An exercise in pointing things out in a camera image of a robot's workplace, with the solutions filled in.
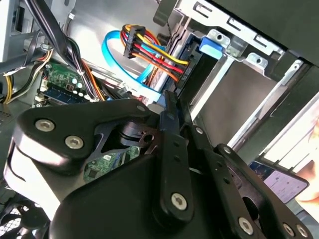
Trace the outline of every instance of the cable bundle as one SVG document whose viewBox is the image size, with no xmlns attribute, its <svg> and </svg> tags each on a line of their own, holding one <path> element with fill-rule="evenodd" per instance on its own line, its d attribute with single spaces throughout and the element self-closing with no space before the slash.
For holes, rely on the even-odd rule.
<svg viewBox="0 0 319 239">
<path fill-rule="evenodd" d="M 136 25 L 124 25 L 120 33 L 121 42 L 125 47 L 129 41 L 130 30 L 132 30 L 132 27 L 136 27 Z M 131 55 L 142 58 L 150 64 L 153 64 L 156 68 L 167 73 L 177 82 L 180 75 L 184 72 L 181 67 L 187 65 L 188 62 L 176 59 L 167 52 L 161 50 L 159 48 L 159 41 L 149 30 L 146 29 L 144 36 L 140 33 L 137 33 L 136 36 L 138 37 L 138 41 L 133 42 Z"/>
<path fill-rule="evenodd" d="M 43 0 L 25 0 L 25 3 L 49 43 L 62 59 L 81 76 L 88 95 L 93 100 L 104 101 L 105 96 L 98 87 L 96 78 L 81 59 L 78 45 L 62 32 L 46 3 Z"/>
</svg>

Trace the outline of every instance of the silver screw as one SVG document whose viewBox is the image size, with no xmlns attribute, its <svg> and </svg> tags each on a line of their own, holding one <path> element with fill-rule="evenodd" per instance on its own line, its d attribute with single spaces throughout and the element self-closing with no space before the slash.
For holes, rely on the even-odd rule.
<svg viewBox="0 0 319 239">
<path fill-rule="evenodd" d="M 83 147 L 84 142 L 83 142 L 83 140 L 82 140 L 80 137 L 71 135 L 71 136 L 68 136 L 68 137 L 65 139 L 65 144 L 66 144 L 69 148 L 72 148 L 72 149 L 80 149 L 80 148 Z"/>
<path fill-rule="evenodd" d="M 143 106 L 137 106 L 137 108 L 140 110 L 140 111 L 145 111 L 145 108 Z"/>
<path fill-rule="evenodd" d="M 35 127 L 43 132 L 50 132 L 54 130 L 55 125 L 52 121 L 49 121 L 48 119 L 40 119 L 37 122 L 35 122 Z"/>
<path fill-rule="evenodd" d="M 227 147 L 224 147 L 224 150 L 225 150 L 225 152 L 226 152 L 226 153 L 228 153 L 228 154 L 230 154 L 230 153 L 231 153 L 230 149 L 229 149 L 229 148 L 227 148 Z"/>
<path fill-rule="evenodd" d="M 297 229 L 303 237 L 305 237 L 305 238 L 308 237 L 308 233 L 306 232 L 306 230 L 302 226 L 300 226 L 299 224 L 297 224 Z"/>
<path fill-rule="evenodd" d="M 171 202 L 177 209 L 181 211 L 184 211 L 187 208 L 187 201 L 182 194 L 173 193 L 171 196 Z"/>
<path fill-rule="evenodd" d="M 203 131 L 200 127 L 197 127 L 197 128 L 196 128 L 196 131 L 197 131 L 198 133 L 200 133 L 200 134 L 203 134 L 203 133 L 204 133 L 204 131 Z"/>
<path fill-rule="evenodd" d="M 291 229 L 291 227 L 289 227 L 289 225 L 286 224 L 286 223 L 284 223 L 283 225 L 284 225 L 284 228 L 286 229 L 286 231 L 288 232 L 288 234 L 291 235 L 292 237 L 294 237 L 294 236 L 295 236 L 295 233 L 294 233 L 294 231 Z"/>
<path fill-rule="evenodd" d="M 238 223 L 240 228 L 247 233 L 248 235 L 252 235 L 254 233 L 253 226 L 250 224 L 250 222 L 246 218 L 239 218 Z"/>
</svg>

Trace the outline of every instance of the black wire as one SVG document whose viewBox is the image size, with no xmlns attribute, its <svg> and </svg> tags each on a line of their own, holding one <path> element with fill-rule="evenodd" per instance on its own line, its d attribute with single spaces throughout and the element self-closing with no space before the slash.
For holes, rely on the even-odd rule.
<svg viewBox="0 0 319 239">
<path fill-rule="evenodd" d="M 72 49 L 72 56 L 73 56 L 73 61 L 75 62 L 76 66 L 77 66 L 77 69 L 80 71 L 80 72 L 85 72 L 84 70 L 84 66 L 82 64 L 82 60 L 81 60 L 81 55 L 80 55 L 80 49 L 79 49 L 79 46 L 76 44 L 76 42 L 72 39 L 72 38 L 69 38 L 68 37 L 68 40 L 73 44 L 74 46 L 74 49 Z M 91 81 L 87 75 L 88 73 L 86 74 L 82 74 L 81 75 L 81 78 L 84 82 L 84 85 L 85 85 L 85 88 L 89 94 L 90 97 L 92 98 L 96 98 L 97 95 L 96 95 L 96 92 L 95 90 L 93 89 L 93 86 L 91 84 Z"/>
<path fill-rule="evenodd" d="M 64 59 L 68 45 L 66 37 L 48 5 L 43 0 L 25 0 L 25 4 L 47 40 Z"/>
<path fill-rule="evenodd" d="M 122 37 L 122 39 L 123 39 L 124 43 L 126 44 L 126 43 L 127 43 L 127 40 L 126 40 L 124 37 Z M 180 64 L 180 63 L 176 62 L 175 60 L 170 59 L 170 58 L 167 57 L 165 54 L 163 54 L 163 53 L 161 53 L 161 52 L 159 52 L 159 51 L 156 51 L 156 50 L 153 49 L 153 48 L 152 48 L 152 51 L 155 51 L 157 54 L 161 55 L 161 56 L 164 57 L 165 59 L 174 62 L 176 65 L 179 65 L 179 66 L 182 66 L 182 67 L 185 66 L 184 64 Z"/>
<path fill-rule="evenodd" d="M 28 48 L 28 51 L 27 51 L 27 54 L 26 54 L 26 58 L 25 58 L 25 61 L 24 61 L 24 64 L 22 65 L 22 67 L 25 67 L 25 66 L 29 65 L 32 62 L 33 55 L 34 55 L 34 52 L 35 52 L 35 49 L 36 49 L 36 45 L 38 43 L 38 39 L 39 39 L 40 33 L 41 33 L 41 31 L 38 30 L 34 34 L 32 40 L 30 42 L 30 45 L 29 45 L 29 48 Z"/>
<path fill-rule="evenodd" d="M 124 99 L 122 95 L 120 95 L 116 89 L 113 89 L 105 84 L 105 81 L 99 78 L 95 78 L 97 81 L 97 85 L 100 87 L 102 92 L 107 96 L 110 97 L 113 100 L 120 100 Z"/>
<path fill-rule="evenodd" d="M 26 81 L 25 85 L 22 86 L 22 88 L 20 90 L 18 90 L 17 92 L 13 93 L 12 94 L 12 97 L 11 98 L 14 98 L 18 95 L 20 95 L 22 92 L 24 92 L 26 89 L 28 89 L 28 87 L 30 86 L 30 84 L 32 83 L 32 78 L 33 78 L 33 75 L 35 73 L 35 70 L 41 65 L 43 64 L 42 62 L 40 63 L 37 63 L 33 66 L 33 68 L 31 69 L 31 72 L 30 72 L 30 76 L 28 78 L 28 80 Z"/>
<path fill-rule="evenodd" d="M 148 56 L 147 54 L 145 54 L 144 52 L 139 52 L 140 55 L 143 55 L 144 57 L 146 57 L 148 60 L 157 63 L 158 65 L 160 65 L 162 68 L 165 68 L 166 70 L 168 70 L 169 72 L 171 72 L 173 75 L 175 75 L 177 78 L 179 78 L 180 72 L 175 71 L 174 69 L 167 67 L 163 64 L 161 64 L 160 62 L 158 62 L 156 59 Z"/>
</svg>

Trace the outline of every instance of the metal panel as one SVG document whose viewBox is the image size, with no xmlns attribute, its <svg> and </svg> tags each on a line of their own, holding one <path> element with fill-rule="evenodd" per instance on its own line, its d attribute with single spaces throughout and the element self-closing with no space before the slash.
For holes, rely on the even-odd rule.
<svg viewBox="0 0 319 239">
<path fill-rule="evenodd" d="M 319 68 L 312 66 L 304 75 L 299 76 L 299 81 L 290 90 L 289 94 L 281 99 L 277 107 L 247 139 L 239 150 L 240 156 L 251 162 L 267 147 L 267 145 L 293 120 L 309 101 L 319 91 Z"/>
<path fill-rule="evenodd" d="M 8 55 L 8 39 L 11 33 L 14 5 L 16 1 L 0 1 L 0 62 L 6 60 Z"/>
<path fill-rule="evenodd" d="M 152 21 L 157 7 L 154 0 L 95 0 L 94 3 L 77 0 L 70 35 L 78 43 L 82 58 L 110 70 L 101 52 L 107 32 L 120 30 L 124 24 L 130 23 L 146 26 L 155 35 L 159 32 L 169 35 L 167 26 L 160 27 Z M 179 19 L 179 13 L 173 12 L 169 19 L 170 25 L 174 26 Z M 144 61 L 124 58 L 124 48 L 119 40 L 111 40 L 109 46 L 116 60 L 134 75 L 140 74 L 147 66 Z"/>
</svg>

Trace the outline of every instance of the yellow wire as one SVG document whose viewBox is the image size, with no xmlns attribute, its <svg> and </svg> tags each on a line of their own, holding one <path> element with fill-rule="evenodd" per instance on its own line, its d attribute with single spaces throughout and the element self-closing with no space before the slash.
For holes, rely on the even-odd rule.
<svg viewBox="0 0 319 239">
<path fill-rule="evenodd" d="M 163 50 L 159 49 L 158 47 L 154 46 L 153 44 L 149 43 L 149 41 L 145 41 L 144 38 L 142 37 L 142 35 L 137 34 L 138 38 L 141 39 L 146 45 L 150 46 L 151 48 L 155 49 L 156 51 L 160 52 L 161 54 L 165 55 L 166 57 L 168 57 L 169 59 L 171 59 L 174 62 L 177 62 L 179 64 L 183 64 L 183 65 L 187 65 L 188 62 L 187 61 L 182 61 L 179 60 L 171 55 L 169 55 L 167 52 L 164 52 Z"/>
<path fill-rule="evenodd" d="M 5 79 L 6 79 L 6 85 L 7 85 L 7 94 L 3 103 L 7 104 L 11 98 L 12 87 L 11 87 L 11 78 L 9 76 L 5 76 Z"/>
</svg>

